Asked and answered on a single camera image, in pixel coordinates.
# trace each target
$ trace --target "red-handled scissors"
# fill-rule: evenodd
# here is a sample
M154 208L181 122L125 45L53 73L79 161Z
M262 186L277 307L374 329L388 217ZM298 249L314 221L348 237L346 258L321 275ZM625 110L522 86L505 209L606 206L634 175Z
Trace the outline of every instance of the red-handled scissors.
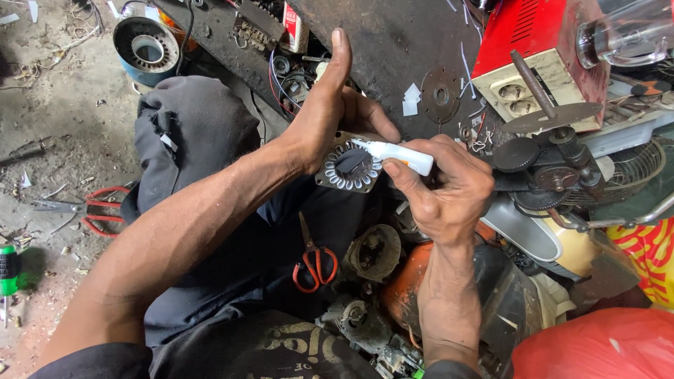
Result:
M35 200L36 203L47 206L47 208L37 208L39 212L60 212L60 213L74 213L73 217L77 214L81 214L82 218L80 221L85 224L91 231L95 234L98 234L102 237L115 238L118 234L106 233L102 229L99 229L91 220L97 221L112 221L114 223L124 223L124 220L119 216L100 216L97 214L89 214L89 206L103 206L106 208L119 208L122 204L116 202L99 202L93 200L95 197L105 194L107 192L121 191L129 193L129 190L126 187L117 186L99 189L96 192L84 196L86 201L81 204L73 203L64 203L64 202L51 202L47 200Z
M304 260L304 264L307 265L307 269L309 269L309 273L311 274L311 277L313 278L314 285L312 288L304 288L302 287L301 284L299 284L299 281L297 280L297 273L299 272L299 266L300 264L297 263L295 264L295 269L293 270L293 281L295 282L295 286L297 286L297 289L304 292L304 293L313 293L316 292L318 287L320 287L321 284L328 284L334 279L335 275L337 274L337 256L335 255L332 250L328 249L325 246L321 247L316 247L313 244L313 240L311 239L311 235L309 234L309 227L307 226L307 221L304 219L304 215L302 212L299 213L299 222L300 225L302 226L302 237L304 237L304 247L305 247L305 253L302 255L302 260ZM309 260L309 253L315 253L316 255L316 267L314 268L313 264ZM329 255L332 258L332 273L327 279L323 279L323 271L321 269L321 253L325 252L327 255Z

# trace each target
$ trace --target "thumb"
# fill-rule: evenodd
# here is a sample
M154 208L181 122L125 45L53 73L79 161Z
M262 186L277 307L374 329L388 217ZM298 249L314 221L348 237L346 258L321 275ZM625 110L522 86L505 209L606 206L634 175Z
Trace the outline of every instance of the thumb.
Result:
M350 72L351 44L344 29L336 28L332 31L332 58L319 83L341 93Z
M396 188L407 197L410 204L420 202L430 191L421 181L419 174L398 159L385 159L384 171L391 177Z

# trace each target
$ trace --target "fingernail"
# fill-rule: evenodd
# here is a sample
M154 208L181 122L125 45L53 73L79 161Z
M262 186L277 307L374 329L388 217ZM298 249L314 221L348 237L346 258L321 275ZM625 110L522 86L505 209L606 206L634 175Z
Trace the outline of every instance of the fingernail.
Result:
M332 31L332 47L340 46L342 44L342 31L335 29Z
M400 167L393 162L385 162L384 170L389 176L396 176L400 172Z

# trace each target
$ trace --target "glue bottle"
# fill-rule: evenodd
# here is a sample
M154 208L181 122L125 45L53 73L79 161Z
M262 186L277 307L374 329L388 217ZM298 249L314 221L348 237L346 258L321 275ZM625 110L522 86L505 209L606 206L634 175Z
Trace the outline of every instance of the glue bottle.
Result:
M386 142L363 142L351 139L354 144L363 147L371 156L378 159L397 158L420 175L428 176L433 166L433 157L422 152L404 148Z

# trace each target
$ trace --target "hand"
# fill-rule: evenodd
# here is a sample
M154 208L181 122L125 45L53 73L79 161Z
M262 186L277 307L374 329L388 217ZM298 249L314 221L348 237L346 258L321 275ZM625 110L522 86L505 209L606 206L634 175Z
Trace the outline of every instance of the hand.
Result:
M282 135L286 141L297 143L299 160L306 173L319 170L342 119L345 130L360 128L379 133L393 143L400 141L400 133L381 106L344 87L350 71L351 45L346 32L337 28L332 32L332 58L328 68Z
M410 202L419 229L440 247L472 245L475 225L494 187L491 167L444 134L402 146L432 155L440 169L436 188L429 189L398 159L384 160L384 170Z

